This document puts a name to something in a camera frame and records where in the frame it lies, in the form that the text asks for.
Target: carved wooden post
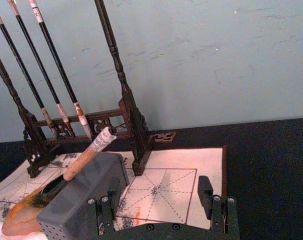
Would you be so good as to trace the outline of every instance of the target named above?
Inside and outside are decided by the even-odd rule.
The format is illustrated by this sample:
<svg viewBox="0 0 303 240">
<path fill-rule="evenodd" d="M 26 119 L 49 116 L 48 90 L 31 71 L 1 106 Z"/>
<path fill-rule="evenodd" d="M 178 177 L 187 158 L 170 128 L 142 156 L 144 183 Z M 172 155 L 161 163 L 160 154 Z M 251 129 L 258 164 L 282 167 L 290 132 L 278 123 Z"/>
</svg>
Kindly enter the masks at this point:
<svg viewBox="0 0 303 240">
<path fill-rule="evenodd" d="M 106 41 L 109 47 L 109 51 L 111 53 L 115 65 L 117 76 L 121 84 L 122 100 L 124 102 L 126 111 L 129 115 L 130 126 L 128 126 L 127 129 L 135 142 L 135 149 L 133 150 L 135 161 L 133 162 L 132 167 L 135 172 L 135 175 L 140 176 L 144 172 L 145 164 L 150 154 L 149 130 L 147 128 L 144 116 L 141 115 L 139 109 L 136 107 L 133 92 L 128 86 L 126 75 L 124 73 L 123 64 L 119 56 L 117 43 L 115 40 L 111 23 L 108 18 L 104 1 L 95 0 L 95 4 L 106 37 Z"/>
<path fill-rule="evenodd" d="M 24 107 L 1 59 L 0 76 L 3 82 L 6 84 L 12 99 L 17 105 L 18 113 L 25 124 L 25 130 L 23 131 L 25 140 L 24 148 L 25 151 L 27 151 L 27 154 L 29 154 L 29 156 L 27 156 L 27 160 L 30 164 L 27 170 L 31 177 L 36 177 L 39 174 L 39 165 L 44 165 L 44 161 L 38 161 L 38 159 L 48 155 L 48 149 L 44 145 L 44 140 L 46 140 L 46 137 L 40 127 L 35 127 L 35 122 L 37 122 L 36 117 Z M 32 155 L 35 155 L 36 159 L 34 161 L 32 161 Z"/>
</svg>

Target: gray plastic housing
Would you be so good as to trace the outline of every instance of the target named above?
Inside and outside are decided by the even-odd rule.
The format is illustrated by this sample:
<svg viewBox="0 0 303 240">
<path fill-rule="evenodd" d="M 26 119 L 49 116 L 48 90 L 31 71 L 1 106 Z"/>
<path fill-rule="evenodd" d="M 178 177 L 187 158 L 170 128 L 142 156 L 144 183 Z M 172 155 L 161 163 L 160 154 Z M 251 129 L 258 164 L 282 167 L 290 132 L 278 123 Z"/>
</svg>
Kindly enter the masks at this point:
<svg viewBox="0 0 303 240">
<path fill-rule="evenodd" d="M 129 184 L 123 156 L 101 152 L 37 216 L 49 240 L 87 240 L 88 200 L 107 195 L 111 179 L 118 177 L 121 192 Z"/>
</svg>

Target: light blue wall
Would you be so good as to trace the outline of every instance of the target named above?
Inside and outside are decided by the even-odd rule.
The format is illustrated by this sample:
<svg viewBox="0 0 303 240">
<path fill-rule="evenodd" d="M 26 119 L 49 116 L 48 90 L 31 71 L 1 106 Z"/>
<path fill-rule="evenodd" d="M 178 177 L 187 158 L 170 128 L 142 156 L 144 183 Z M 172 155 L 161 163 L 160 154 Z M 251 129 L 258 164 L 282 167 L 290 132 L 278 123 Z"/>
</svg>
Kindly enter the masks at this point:
<svg viewBox="0 0 303 240">
<path fill-rule="evenodd" d="M 120 84 L 94 1 L 37 2 L 83 110 L 117 108 Z M 60 101 L 74 115 L 29 1 L 17 5 Z M 105 0 L 105 5 L 149 129 L 303 117 L 303 0 Z M 0 0 L 0 14 L 49 114 L 59 117 L 6 0 Z M 0 57 L 23 104 L 43 119 L 1 31 Z M 83 133 L 79 124 L 74 127 Z M 22 140 L 23 128 L 0 78 L 0 142 Z"/>
</svg>

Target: black metal bracket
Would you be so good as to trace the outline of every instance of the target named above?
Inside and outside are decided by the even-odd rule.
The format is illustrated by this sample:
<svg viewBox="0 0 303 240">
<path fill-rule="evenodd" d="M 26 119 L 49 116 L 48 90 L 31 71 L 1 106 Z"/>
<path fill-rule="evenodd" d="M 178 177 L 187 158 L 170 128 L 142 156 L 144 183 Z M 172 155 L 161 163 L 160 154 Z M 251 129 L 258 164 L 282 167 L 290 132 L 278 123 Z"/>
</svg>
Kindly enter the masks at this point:
<svg viewBox="0 0 303 240">
<path fill-rule="evenodd" d="M 113 220 L 116 218 L 121 191 L 119 178 L 112 178 L 107 195 L 99 200 L 88 200 L 88 232 L 91 239 L 97 240 L 239 240 L 235 198 L 213 195 L 213 187 L 207 176 L 199 176 L 197 192 L 206 217 L 210 220 L 210 229 L 178 223 L 149 223 L 115 231 Z"/>
</svg>

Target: screw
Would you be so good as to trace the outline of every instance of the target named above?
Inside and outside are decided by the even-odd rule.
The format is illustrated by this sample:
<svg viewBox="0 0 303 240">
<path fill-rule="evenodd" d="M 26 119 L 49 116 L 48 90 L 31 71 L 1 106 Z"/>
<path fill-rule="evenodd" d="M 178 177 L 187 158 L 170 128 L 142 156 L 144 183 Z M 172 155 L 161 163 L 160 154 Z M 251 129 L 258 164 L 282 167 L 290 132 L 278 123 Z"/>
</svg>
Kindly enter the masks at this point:
<svg viewBox="0 0 303 240">
<path fill-rule="evenodd" d="M 179 224 L 177 224 L 177 223 L 174 223 L 171 227 L 172 227 L 172 229 L 174 229 L 176 231 L 181 228 L 181 226 Z"/>
<path fill-rule="evenodd" d="M 147 228 L 148 231 L 152 231 L 152 230 L 155 229 L 153 224 L 147 224 L 146 228 Z"/>
<path fill-rule="evenodd" d="M 214 199 L 215 201 L 219 201 L 221 198 L 220 198 L 219 196 L 215 195 L 215 196 L 213 196 L 213 199 Z"/>
<path fill-rule="evenodd" d="M 234 202 L 235 202 L 235 199 L 233 199 L 232 197 L 229 197 L 227 200 L 228 200 L 228 202 L 230 202 L 230 203 L 234 203 Z"/>
<path fill-rule="evenodd" d="M 105 203 L 108 201 L 108 197 L 104 196 L 101 200 Z"/>
<path fill-rule="evenodd" d="M 91 199 L 88 200 L 87 203 L 88 203 L 88 204 L 93 204 L 94 202 L 95 202 L 95 200 L 91 198 Z"/>
</svg>

